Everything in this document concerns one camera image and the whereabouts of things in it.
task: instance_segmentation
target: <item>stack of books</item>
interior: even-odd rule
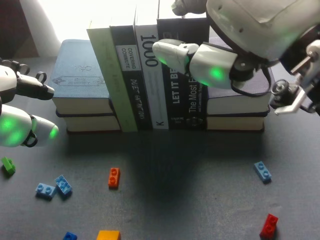
[[[62,42],[48,85],[56,115],[70,133],[119,131],[120,126],[89,40]]]
[[[49,85],[69,132],[264,129],[271,93],[250,98],[208,88],[155,57],[152,46],[161,39],[209,42],[206,15],[176,16],[172,3],[115,2],[90,22],[90,41],[62,43]],[[210,42],[227,47],[220,38]],[[259,71],[244,90],[262,93],[267,88]]]

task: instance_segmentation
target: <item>gray table surface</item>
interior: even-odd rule
[[[55,58],[21,60],[52,71]],[[275,79],[288,74],[279,65]],[[320,118],[299,112],[265,119],[264,133],[153,131],[67,135],[55,105],[16,96],[10,105],[60,128],[45,147],[0,147],[16,173],[0,172],[0,239],[60,240],[67,231],[95,240],[119,230],[123,240],[258,240],[268,213],[278,240],[320,239]],[[272,174],[264,185],[253,169]],[[108,189],[111,167],[121,171]],[[72,185],[67,200],[35,197],[38,183]]]

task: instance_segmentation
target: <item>red lego brick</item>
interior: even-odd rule
[[[269,213],[266,217],[264,226],[260,232],[260,237],[264,240],[273,239],[276,231],[277,222],[278,218]]]
[[[110,169],[108,186],[112,189],[117,189],[119,186],[120,169],[113,167]]]

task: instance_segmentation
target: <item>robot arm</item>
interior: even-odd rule
[[[320,114],[319,0],[175,0],[172,10],[178,16],[206,11],[211,27],[232,50],[209,43],[189,49],[185,42],[163,39],[152,47],[160,62],[209,87],[249,97],[259,95],[241,87],[254,72],[262,69],[271,85],[267,68],[281,62],[296,82],[280,80],[273,86],[275,113]],[[306,97],[312,100],[309,107],[302,106]]]
[[[0,65],[0,146],[23,145],[30,148],[51,142],[59,132],[54,123],[4,105],[12,101],[15,94],[40,100],[51,99],[55,91],[44,84],[47,75],[39,72],[34,78],[24,75],[29,73],[29,67],[24,64],[7,60],[0,62],[3,64]]]

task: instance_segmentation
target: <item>blue lego brick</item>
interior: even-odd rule
[[[38,196],[52,199],[56,194],[57,189],[54,186],[49,186],[43,183],[39,183],[35,191]]]
[[[63,238],[63,240],[77,240],[77,235],[74,235],[72,232],[67,232]]]
[[[268,171],[262,161],[254,164],[254,170],[264,184],[271,181],[271,173]]]
[[[67,180],[63,175],[60,175],[59,177],[57,177],[55,179],[55,182],[64,195],[67,195],[69,192],[71,192],[72,187],[70,186],[70,184],[67,182]]]

